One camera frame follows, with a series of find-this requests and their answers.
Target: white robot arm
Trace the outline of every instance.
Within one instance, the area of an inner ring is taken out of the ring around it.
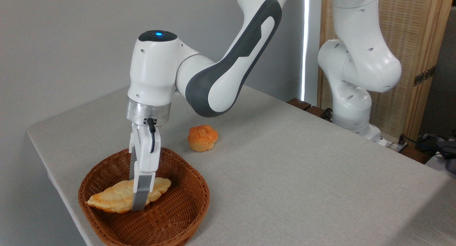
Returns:
[[[168,121],[173,93],[181,93],[201,116],[227,112],[277,29],[285,1],[238,0],[244,24],[218,62],[168,31],[151,30],[139,36],[133,50],[127,107],[127,119],[132,122],[130,179],[135,180],[132,210],[143,210],[153,189],[160,157],[156,127]]]
[[[340,39],[324,43],[318,54],[332,91],[332,122],[379,142],[380,131],[369,124],[372,100],[366,90],[391,90],[401,64],[380,31],[378,0],[332,0],[332,5]]]

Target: table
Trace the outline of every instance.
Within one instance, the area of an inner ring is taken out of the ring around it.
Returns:
[[[88,245],[103,243],[78,189],[94,165],[128,147],[126,103],[125,88],[28,129]],[[219,140],[198,153],[187,135],[201,124]],[[454,179],[252,88],[211,119],[175,95],[160,134],[210,189],[188,245],[456,245]]]

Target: white wall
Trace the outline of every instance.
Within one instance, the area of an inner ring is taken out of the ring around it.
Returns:
[[[0,245],[84,244],[28,127],[126,87],[142,32],[172,31],[218,60],[242,19],[236,0],[0,0]],[[302,0],[289,0],[246,84],[299,97],[301,51]]]

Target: wicker basket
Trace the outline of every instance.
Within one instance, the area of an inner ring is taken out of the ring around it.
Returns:
[[[204,178],[172,150],[162,148],[157,177],[171,186],[143,211],[109,214],[89,207],[90,196],[119,181],[128,180],[128,149],[104,159],[87,174],[78,200],[87,220],[107,245],[185,245],[195,234],[209,206],[209,188]]]

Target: orange bun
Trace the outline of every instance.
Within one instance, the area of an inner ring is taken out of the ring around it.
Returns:
[[[217,130],[209,125],[201,125],[190,128],[188,133],[188,143],[192,150],[204,152],[214,147],[214,143],[218,139]]]

